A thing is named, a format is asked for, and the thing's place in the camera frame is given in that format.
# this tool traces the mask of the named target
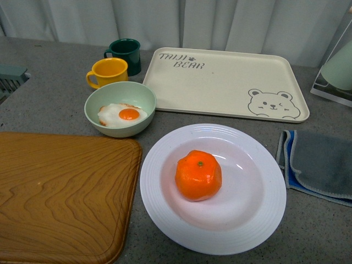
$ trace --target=wooden cutting board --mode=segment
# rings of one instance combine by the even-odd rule
[[[133,139],[0,133],[0,263],[113,263],[142,149]]]

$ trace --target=mug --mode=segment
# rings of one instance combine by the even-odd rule
[[[98,60],[92,67],[92,70],[87,73],[87,83],[94,89],[116,83],[117,81],[128,81],[127,62],[120,58],[106,58]],[[98,84],[91,80],[91,76],[95,76]]]
[[[133,76],[141,72],[140,44],[132,38],[123,38],[112,42],[104,52],[104,58],[111,54],[114,58],[121,58],[128,64],[128,76]]]

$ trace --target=egg yolk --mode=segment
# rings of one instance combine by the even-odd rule
[[[133,108],[126,108],[119,112],[119,117],[124,120],[134,120],[139,117],[139,112]]]

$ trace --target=tray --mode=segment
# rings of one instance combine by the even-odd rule
[[[160,48],[143,84],[162,111],[290,123],[309,117],[290,64],[279,56]]]
[[[132,139],[0,133],[0,263],[113,263],[141,162]]]

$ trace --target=egg white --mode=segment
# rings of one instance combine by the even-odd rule
[[[133,108],[139,112],[139,117],[133,120],[125,120],[119,116],[120,111],[127,108]],[[98,113],[99,122],[109,128],[122,128],[140,122],[147,117],[147,113],[139,107],[131,106],[125,103],[111,103],[108,106],[102,106]]]

